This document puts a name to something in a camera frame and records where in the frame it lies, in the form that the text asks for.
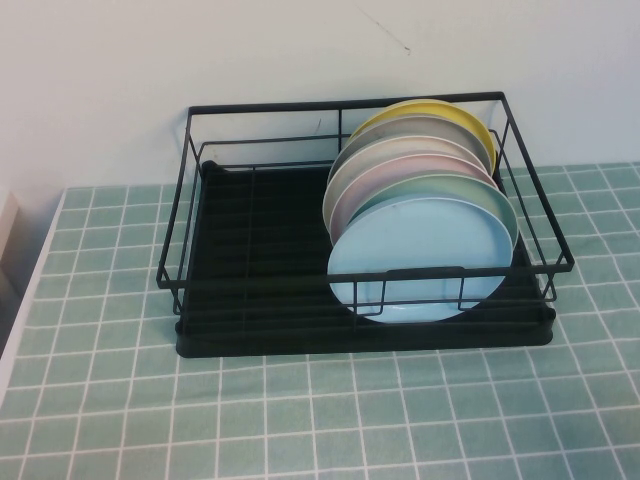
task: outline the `black dish rack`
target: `black dish rack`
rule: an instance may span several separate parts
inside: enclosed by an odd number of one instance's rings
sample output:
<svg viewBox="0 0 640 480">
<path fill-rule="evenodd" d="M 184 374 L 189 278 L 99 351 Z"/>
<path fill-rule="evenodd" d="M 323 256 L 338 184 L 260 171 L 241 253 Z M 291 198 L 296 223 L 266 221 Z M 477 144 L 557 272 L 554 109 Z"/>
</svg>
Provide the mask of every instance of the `black dish rack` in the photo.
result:
<svg viewBox="0 0 640 480">
<path fill-rule="evenodd" d="M 551 340 L 553 277 L 570 271 L 574 259 L 504 93 L 412 98 L 487 105 L 491 118 L 504 122 L 503 128 L 490 129 L 497 150 L 494 180 L 511 196 L 527 238 L 518 239 L 512 265 L 327 275 L 331 242 L 321 206 L 332 159 L 349 136 L 343 132 L 352 131 L 371 109 L 408 98 L 191 107 L 156 277 L 160 288 L 173 293 L 180 355 L 497 347 Z M 241 125 L 237 118 L 251 121 Z M 216 120 L 224 122 L 213 125 Z M 255 138 L 237 138 L 238 131 Z M 514 174 L 507 154 L 526 169 Z M 226 164 L 220 158 L 225 155 L 237 163 Z M 528 212 L 533 208 L 537 215 Z M 550 238 L 536 234 L 541 221 Z M 554 260 L 548 261 L 551 255 Z M 465 310 L 464 302 L 479 300 L 464 296 L 465 279 L 483 276 L 505 279 L 489 298 Z M 384 298 L 388 282 L 441 278 L 460 280 L 457 298 L 403 303 L 456 303 L 463 311 L 455 317 L 383 324 L 357 313 L 371 305 L 381 313 L 393 304 Z M 357 284 L 371 281 L 383 285 L 380 301 L 359 302 Z M 336 300 L 330 289 L 334 282 L 353 284 L 352 305 Z"/>
</svg>

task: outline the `grid pattern tablecloth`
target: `grid pattern tablecloth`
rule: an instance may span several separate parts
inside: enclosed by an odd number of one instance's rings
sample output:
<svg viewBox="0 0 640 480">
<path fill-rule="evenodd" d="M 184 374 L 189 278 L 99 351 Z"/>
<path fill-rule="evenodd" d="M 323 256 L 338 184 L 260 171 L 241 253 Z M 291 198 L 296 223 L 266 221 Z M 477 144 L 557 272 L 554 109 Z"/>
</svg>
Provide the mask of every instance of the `grid pattern tablecloth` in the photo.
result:
<svg viewBox="0 0 640 480">
<path fill-rule="evenodd" d="M 640 165 L 541 179 L 578 261 L 551 345 L 223 360 L 178 358 L 155 286 L 173 187 L 68 191 L 0 478 L 639 478 Z"/>
</svg>

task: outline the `stack of plates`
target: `stack of plates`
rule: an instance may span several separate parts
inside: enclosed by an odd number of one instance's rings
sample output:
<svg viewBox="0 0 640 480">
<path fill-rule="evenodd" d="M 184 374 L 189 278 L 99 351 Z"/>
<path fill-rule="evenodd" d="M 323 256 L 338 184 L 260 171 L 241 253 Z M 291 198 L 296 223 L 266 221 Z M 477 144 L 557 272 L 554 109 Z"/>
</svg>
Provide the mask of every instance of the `stack of plates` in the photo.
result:
<svg viewBox="0 0 640 480">
<path fill-rule="evenodd" d="M 446 102 L 411 100 L 363 123 L 329 173 L 322 205 L 334 245 L 328 273 L 425 267 L 506 267 L 518 239 L 516 214 L 492 179 L 496 152 L 475 116 Z M 484 299 L 503 277 L 468 278 L 463 298 Z M 385 306 L 358 313 L 386 323 L 461 313 L 460 279 L 387 282 Z M 331 288 L 354 303 L 353 283 Z M 357 303 L 380 302 L 382 282 L 362 282 Z M 386 302 L 417 302 L 387 305 Z M 477 302 L 464 302 L 470 308 Z"/>
</svg>

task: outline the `black drip tray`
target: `black drip tray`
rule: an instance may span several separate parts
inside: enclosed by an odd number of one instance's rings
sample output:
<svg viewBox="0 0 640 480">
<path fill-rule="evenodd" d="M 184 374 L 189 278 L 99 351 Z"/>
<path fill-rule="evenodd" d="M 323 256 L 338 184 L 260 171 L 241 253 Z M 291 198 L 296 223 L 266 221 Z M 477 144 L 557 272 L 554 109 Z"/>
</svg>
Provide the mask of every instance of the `black drip tray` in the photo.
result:
<svg viewBox="0 0 640 480">
<path fill-rule="evenodd" d="M 537 301 L 533 275 L 507 276 L 490 297 L 519 304 L 480 304 L 424 324 L 355 316 L 326 281 L 307 281 L 326 275 L 331 253 L 322 221 L 327 166 L 203 168 L 190 286 L 176 326 L 183 356 L 540 345 L 552 338 L 555 312 Z M 512 265 L 530 265 L 521 239 Z"/>
</svg>

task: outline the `black metal wire frame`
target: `black metal wire frame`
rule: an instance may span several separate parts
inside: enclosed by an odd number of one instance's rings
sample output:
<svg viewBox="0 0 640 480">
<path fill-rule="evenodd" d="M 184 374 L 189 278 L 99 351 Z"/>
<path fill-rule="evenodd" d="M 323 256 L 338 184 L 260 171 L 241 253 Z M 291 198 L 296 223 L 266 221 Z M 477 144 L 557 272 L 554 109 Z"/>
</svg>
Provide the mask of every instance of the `black metal wire frame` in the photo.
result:
<svg viewBox="0 0 640 480">
<path fill-rule="evenodd" d="M 178 174 L 178 181 L 176 186 L 175 197 L 173 201 L 173 205 L 171 208 L 171 213 L 169 217 L 169 224 L 167 228 L 166 238 L 164 245 L 162 247 L 162 253 L 160 256 L 160 262 L 158 266 L 158 271 L 156 275 L 156 281 L 158 287 L 161 289 L 169 289 L 173 293 L 174 296 L 174 313 L 179 315 L 184 310 L 184 304 L 187 303 L 188 292 L 190 290 L 200 290 L 200 289 L 210 289 L 210 288 L 244 288 L 245 290 L 245 299 L 246 292 L 248 288 L 260 286 L 260 283 L 264 282 L 263 279 L 254 279 L 248 278 L 248 270 L 245 273 L 244 278 L 239 279 L 224 279 L 224 280 L 198 280 L 192 281 L 190 273 L 193 271 L 192 262 L 195 255 L 190 255 L 189 257 L 189 265 L 187 266 L 186 276 L 183 278 L 184 267 L 185 267 L 185 258 L 188 251 L 189 244 L 189 233 L 192 228 L 192 218 L 194 214 L 194 204 L 196 197 L 196 190 L 198 182 L 201 182 L 201 191 L 204 192 L 206 186 L 206 176 L 204 169 L 201 164 L 201 156 L 204 148 L 208 145 L 233 145 L 233 144 L 251 144 L 251 143 L 273 143 L 273 142 L 291 142 L 291 141 L 304 141 L 304 140 L 321 140 L 321 139 L 337 139 L 338 142 L 338 150 L 340 150 L 342 146 L 342 139 L 348 137 L 348 134 L 343 134 L 342 132 L 342 114 L 344 110 L 355 110 L 355 109 L 370 109 L 370 108 L 384 108 L 391 104 L 411 100 L 416 98 L 422 99 L 436 99 L 443 100 L 451 103 L 464 103 L 464 102 L 483 102 L 483 101 L 499 101 L 505 111 L 507 121 L 505 124 L 504 131 L 502 135 L 499 135 L 495 130 L 491 130 L 491 133 L 496 139 L 496 143 L 498 144 L 499 151 L 496 162 L 496 172 L 502 162 L 505 163 L 507 172 L 511 181 L 513 183 L 516 196 L 520 203 L 520 207 L 524 214 L 525 221 L 529 230 L 531 232 L 532 240 L 534 242 L 535 249 L 540 257 L 541 264 L 532 265 L 528 262 L 527 266 L 524 267 L 490 267 L 490 268 L 463 268 L 460 266 L 450 266 L 450 267 L 427 267 L 427 268 L 413 268 L 413 269 L 401 269 L 401 270 L 390 270 L 387 272 L 381 273 L 353 273 L 353 274 L 336 274 L 336 275 L 314 275 L 314 276 L 295 276 L 295 277 L 275 277 L 269 278 L 269 285 L 278 287 L 286 287 L 291 285 L 296 286 L 318 286 L 318 285 L 326 285 L 327 283 L 352 283 L 353 284 L 353 292 L 354 292 L 354 301 L 351 304 L 346 304 L 346 307 L 350 307 L 353 310 L 354 318 L 357 316 L 357 312 L 359 308 L 363 307 L 379 307 L 379 310 L 373 314 L 367 313 L 368 317 L 380 315 L 383 312 L 385 305 L 396 305 L 396 304 L 424 304 L 424 303 L 457 303 L 458 309 L 466 310 L 467 308 L 463 306 L 463 303 L 477 303 L 483 302 L 483 305 L 486 305 L 489 300 L 487 299 L 473 299 L 473 298 L 464 298 L 464 285 L 465 279 L 474 278 L 474 277 L 503 277 L 503 276 L 533 276 L 533 275 L 542 275 L 547 277 L 546 284 L 542 289 L 541 295 L 538 296 L 537 299 L 532 299 L 530 297 L 526 299 L 495 299 L 490 300 L 493 304 L 495 304 L 496 308 L 500 306 L 512 307 L 514 305 L 527 305 L 531 303 L 544 303 L 544 302 L 552 302 L 557 298 L 556 289 L 553 284 L 553 277 L 557 273 L 561 272 L 569 272 L 573 268 L 575 263 L 573 255 L 569 249 L 567 241 L 560 229 L 560 225 L 553 213 L 551 204 L 544 192 L 540 179 L 535 171 L 527 148 L 524 144 L 524 140 L 522 139 L 522 135 L 520 134 L 520 130 L 518 129 L 515 118 L 513 117 L 513 113 L 511 108 L 509 107 L 509 103 L 506 99 L 506 96 L 503 92 L 484 92 L 484 93 L 466 93 L 466 94 L 452 94 L 452 95 L 433 95 L 433 96 L 423 96 L 423 97 L 406 97 L 406 98 L 386 98 L 386 99 L 375 99 L 375 100 L 352 100 L 352 101 L 330 101 L 330 102 L 305 102 L 305 103 L 272 103 L 272 104 L 247 104 L 247 105 L 223 105 L 223 106 L 197 106 L 190 107 L 188 109 L 187 115 L 187 125 L 186 125 L 186 133 L 184 139 L 184 146 L 182 150 L 182 160 L 180 164 L 180 171 Z M 299 137 L 284 137 L 284 138 L 263 138 L 263 139 L 250 139 L 250 140 L 235 140 L 235 141 L 206 141 L 203 142 L 196 151 L 195 144 L 191 137 L 191 121 L 194 116 L 198 115 L 217 115 L 217 114 L 246 114 L 246 113 L 267 113 L 267 112 L 304 112 L 304 111 L 337 111 L 338 115 L 338 134 L 336 135 L 311 135 L 311 136 L 299 136 Z M 527 171 L 529 173 L 530 179 L 533 182 L 535 191 L 540 199 L 544 212 L 547 216 L 549 224 L 554 232 L 555 239 L 557 240 L 560 246 L 560 254 L 555 262 L 549 262 L 545 258 L 544 252 L 540 245 L 540 241 L 536 235 L 536 232 L 533 228 L 529 213 L 527 212 L 524 200 L 522 198 L 522 194 L 520 193 L 520 189 L 518 187 L 518 182 L 516 177 L 513 174 L 513 170 L 511 165 L 509 164 L 509 160 L 507 158 L 505 152 L 505 142 L 507 139 L 507 135 L 509 130 L 511 129 L 513 136 L 517 142 L 518 148 L 522 155 L 522 158 L 525 162 Z M 171 244 L 172 235 L 175 227 L 176 215 L 178 211 L 178 206 L 180 203 L 180 197 L 183 188 L 183 182 L 186 172 L 186 164 L 187 164 L 187 156 L 188 151 L 191 149 L 192 154 L 195 158 L 195 172 L 194 172 L 194 183 L 193 183 L 193 191 L 191 192 L 191 198 L 189 203 L 189 214 L 187 218 L 187 226 L 185 237 L 182 242 L 182 251 L 180 256 L 180 263 L 178 266 L 178 275 L 177 278 L 171 279 L 169 277 L 169 273 L 166 269 L 166 261 L 167 255 L 169 252 L 169 246 Z M 287 163 L 271 163 L 271 164 L 261 164 L 261 165 L 253 165 L 253 164 L 241 164 L 241 165 L 222 165 L 225 170 L 233 170 L 233 169 L 250 169 L 253 173 L 252 175 L 252 186 L 255 180 L 255 172 L 259 169 L 264 168 L 272 168 L 278 166 L 329 166 L 331 165 L 331 161 L 324 162 L 287 162 Z M 502 186 L 502 182 L 498 178 L 498 184 L 500 188 L 504 192 L 504 187 Z M 204 202 L 199 202 L 198 211 L 196 212 L 196 219 L 200 218 L 201 210 L 203 208 Z M 198 235 L 198 227 L 199 223 L 195 222 L 195 231 L 193 232 L 193 239 L 197 238 Z M 524 242 L 522 238 L 518 240 L 521 244 L 522 248 L 524 248 Z M 430 280 L 430 279 L 452 279 L 457 278 L 460 279 L 460 289 L 457 298 L 451 299 L 423 299 L 423 300 L 415 300 L 415 301 L 397 301 L 390 302 L 385 300 L 385 293 L 387 282 L 389 281 L 400 281 L 400 280 Z M 380 301 L 377 302 L 358 302 L 357 298 L 357 290 L 358 283 L 361 282 L 382 282 L 382 294 Z M 179 292 L 183 290 L 185 292 L 185 298 L 183 302 L 180 301 Z M 241 308 L 243 311 L 243 316 L 246 312 L 251 311 L 250 308 Z M 265 309 L 263 307 L 257 307 L 259 311 L 265 311 L 269 309 Z M 238 312 L 238 309 L 229 309 L 229 312 Z M 225 310 L 216 310 L 217 313 L 225 313 Z"/>
</svg>

